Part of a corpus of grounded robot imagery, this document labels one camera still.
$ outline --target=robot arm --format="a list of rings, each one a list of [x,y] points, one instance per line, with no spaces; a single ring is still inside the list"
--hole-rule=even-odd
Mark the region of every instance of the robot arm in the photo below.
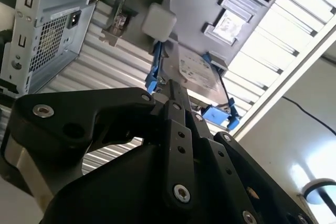
[[[2,176],[36,198],[42,224],[312,223],[230,135],[211,135],[184,87],[169,80],[162,94],[163,103],[139,88],[19,98]],[[141,146],[82,176],[86,152],[135,136]]]

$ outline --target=metal panel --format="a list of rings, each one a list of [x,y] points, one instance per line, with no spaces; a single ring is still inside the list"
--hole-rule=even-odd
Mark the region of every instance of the metal panel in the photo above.
[[[1,66],[4,93],[34,93],[74,60],[93,9],[86,0],[17,0],[13,39]],[[73,13],[80,15],[78,25],[71,25]]]
[[[139,12],[139,14],[130,22],[128,30],[123,34],[123,39],[144,50],[150,49],[153,41],[144,36],[141,31],[141,24],[149,6],[153,2],[160,1],[126,1],[126,6]],[[179,42],[187,48],[199,54],[204,54],[207,51],[223,53],[227,63],[230,63],[274,0],[270,0],[268,3],[261,2],[256,0],[172,0],[171,11],[177,16],[174,32],[178,34]],[[218,42],[218,40],[212,39],[212,36],[207,37],[202,33],[202,31],[206,30],[206,27],[211,26],[213,28],[217,26],[225,10],[232,11],[248,21],[233,45],[222,41]]]

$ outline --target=ribbed metal surface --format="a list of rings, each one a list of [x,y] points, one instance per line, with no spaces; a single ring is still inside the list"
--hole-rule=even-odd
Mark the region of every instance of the ribbed metal surface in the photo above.
[[[317,43],[317,34],[334,16],[335,5],[336,0],[277,0],[272,6],[224,77],[227,91],[235,98],[243,122],[257,109],[260,98],[268,95],[267,90],[282,73],[301,57],[301,53],[306,53],[307,47]],[[153,57],[122,39],[115,47],[103,42],[102,27],[109,13],[111,7],[99,2],[79,58],[41,92],[144,88]],[[209,100],[204,102],[216,105]],[[208,125],[213,134],[223,130]],[[127,145],[109,146],[90,153],[85,157],[83,172],[87,173],[140,144],[140,139],[134,139]]]
[[[2,139],[4,138],[4,135],[5,135],[5,130],[8,124],[9,116],[10,116],[10,109],[2,105],[0,105],[0,109],[1,109],[0,142],[2,142]]]

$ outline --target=silver screw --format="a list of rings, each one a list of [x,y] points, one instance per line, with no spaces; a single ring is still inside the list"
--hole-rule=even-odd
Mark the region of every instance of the silver screw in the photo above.
[[[150,101],[151,100],[151,98],[148,95],[146,95],[146,94],[143,94],[141,97],[142,97],[143,100],[146,100],[146,101]]]
[[[224,138],[225,138],[226,141],[231,142],[231,138],[228,135],[224,134]]]
[[[244,211],[243,212],[243,218],[244,218],[244,221],[247,224],[257,224],[256,219],[254,218],[254,216],[249,211]]]
[[[196,117],[197,120],[199,120],[200,122],[203,121],[203,118],[202,118],[199,114],[196,114],[195,117]]]
[[[55,114],[52,107],[44,104],[36,105],[33,108],[33,113],[40,118],[49,118]]]
[[[182,185],[174,186],[174,195],[182,203],[188,203],[190,201],[190,193],[188,189]]]
[[[306,219],[302,215],[299,215],[299,219],[300,219],[302,224],[308,224],[308,222],[306,221]]]
[[[181,107],[180,107],[177,103],[173,103],[173,106],[174,106],[174,108],[176,108],[177,110],[180,110],[180,109],[181,109]]]

